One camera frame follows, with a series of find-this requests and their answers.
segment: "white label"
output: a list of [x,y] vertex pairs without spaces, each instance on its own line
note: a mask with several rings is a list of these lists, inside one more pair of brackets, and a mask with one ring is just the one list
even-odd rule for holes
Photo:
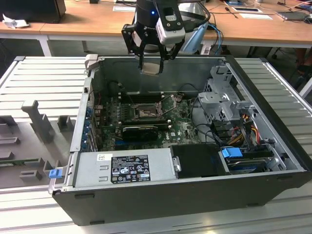
[[125,12],[135,12],[135,7],[127,7],[127,6],[114,6],[113,11],[125,11]]
[[14,164],[12,164],[12,163],[0,164],[0,167],[12,167],[12,166],[14,166]]
[[141,178],[150,177],[150,174],[141,174],[140,177]]
[[110,161],[112,160],[112,156],[113,154],[100,154],[100,155],[97,155],[97,160],[98,161]]

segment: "desk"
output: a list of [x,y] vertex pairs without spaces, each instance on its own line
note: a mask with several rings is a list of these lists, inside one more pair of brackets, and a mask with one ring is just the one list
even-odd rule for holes
[[[277,5],[277,0],[266,0],[261,6],[276,11],[287,11],[284,6]],[[131,23],[133,12],[114,12],[113,3],[100,2],[89,4],[89,1],[65,0],[66,14],[59,24],[31,23],[31,27],[23,29],[8,29],[0,27],[0,38],[38,39],[45,56],[53,53],[49,47],[50,40],[82,40],[82,41],[120,41],[121,29],[124,24]],[[218,0],[211,0],[206,6],[215,13],[225,13],[225,5]],[[289,6],[298,4],[288,0]],[[261,9],[264,13],[274,14],[274,11]],[[224,34],[223,44],[269,47],[302,47],[312,46],[312,26],[304,22],[283,22],[278,15],[271,16],[273,20],[239,19],[232,14],[215,14],[218,28]],[[216,38],[214,31],[205,34],[204,45],[208,47]]]
[[[288,11],[288,8],[277,5],[278,0],[265,0],[270,3],[262,3],[261,7],[273,9],[275,11]],[[207,9],[216,6],[217,0],[206,4]],[[297,1],[288,0],[288,6],[297,5]],[[255,5],[263,11],[263,14],[275,14],[275,11],[265,10]],[[220,5],[211,12],[226,13],[225,5]],[[284,21],[278,15],[269,15],[273,20],[264,19],[244,19],[236,14],[236,19],[232,14],[215,14],[218,29],[224,34],[225,45],[247,45],[247,46],[268,46],[268,47],[296,47],[310,48],[312,46],[312,27],[302,21]],[[215,40],[215,32],[207,32],[205,40]]]

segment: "black cover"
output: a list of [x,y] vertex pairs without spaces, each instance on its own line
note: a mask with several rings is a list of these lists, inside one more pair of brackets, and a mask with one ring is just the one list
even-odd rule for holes
[[182,170],[178,178],[225,175],[218,147],[211,144],[173,145],[170,151],[180,161]]
[[64,0],[1,0],[0,18],[2,14],[15,20],[27,22],[40,21],[58,23],[65,14]]

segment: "computer case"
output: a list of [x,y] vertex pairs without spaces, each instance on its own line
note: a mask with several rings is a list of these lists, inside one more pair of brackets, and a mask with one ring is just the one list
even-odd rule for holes
[[27,22],[59,23],[65,14],[64,0],[2,0],[0,1],[0,18],[2,15]]

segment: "power supply label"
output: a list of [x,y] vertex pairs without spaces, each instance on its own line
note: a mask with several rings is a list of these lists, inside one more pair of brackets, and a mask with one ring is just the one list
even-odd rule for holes
[[150,181],[147,155],[112,157],[111,182],[113,184]]

